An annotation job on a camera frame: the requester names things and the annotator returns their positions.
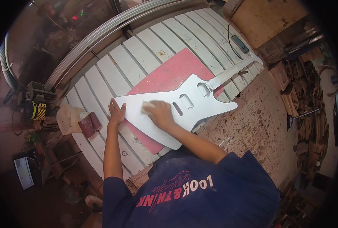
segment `metal rail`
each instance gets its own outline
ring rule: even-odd
[[[155,11],[190,1],[192,0],[151,0],[132,7],[106,21],[104,24],[87,35],[82,41],[80,41],[80,43],[78,43],[78,45],[76,45],[74,49],[71,50],[71,52],[69,52],[69,54],[67,54],[67,56],[60,62],[60,64],[47,80],[45,84],[45,90],[50,91],[52,87],[60,84],[60,82],[79,62],[80,59],[82,59],[100,42],[124,26]]]

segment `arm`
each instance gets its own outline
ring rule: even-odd
[[[108,107],[112,116],[108,116],[107,141],[103,159],[104,179],[107,177],[118,177],[123,180],[121,154],[118,144],[118,125],[124,120],[126,104],[123,104],[122,109],[120,109],[117,102],[112,98]]]
[[[156,107],[145,107],[153,123],[181,142],[200,159],[217,164],[226,156],[226,152],[214,143],[199,137],[176,124],[171,114],[171,105],[164,101],[151,101]]]

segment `workbench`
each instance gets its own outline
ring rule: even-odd
[[[63,98],[62,104],[70,103],[73,107],[94,112],[103,126],[100,132],[89,139],[82,133],[72,134],[86,159],[101,177],[111,98],[126,95],[148,74],[184,48],[198,57],[213,75],[241,61],[228,43],[227,21],[210,8],[186,12],[163,21],[157,19],[147,24],[144,28],[134,30],[136,35],[122,44],[119,39],[98,53],[97,58],[75,76],[80,78]],[[230,37],[237,35],[250,47],[231,25],[229,33]],[[241,52],[232,40],[230,42],[242,58],[248,55]],[[248,73],[233,76],[217,99],[223,102],[233,100],[263,69],[259,63],[251,63],[243,69]],[[124,124],[119,127],[118,142],[125,180],[170,151],[170,148],[164,147],[159,153],[152,154]]]

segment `white guitar body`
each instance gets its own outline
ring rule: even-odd
[[[205,82],[192,74],[174,91],[121,96],[115,100],[120,107],[123,103],[127,104],[126,119],[136,128],[157,142],[177,150],[182,144],[155,126],[147,114],[141,113],[141,105],[143,101],[151,100],[170,103],[174,121],[185,130],[191,131],[198,121],[237,108],[235,102],[224,103],[216,100],[213,92],[204,96],[208,91],[204,91],[205,86],[201,85]]]

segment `dusty floor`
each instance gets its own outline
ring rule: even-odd
[[[268,71],[259,74],[234,101],[238,104],[235,111],[213,117],[197,130],[198,135],[240,157],[251,150],[281,188],[297,172],[293,151],[297,133],[294,126],[286,130],[287,112]],[[148,170],[132,177],[131,182],[139,188],[148,180]]]

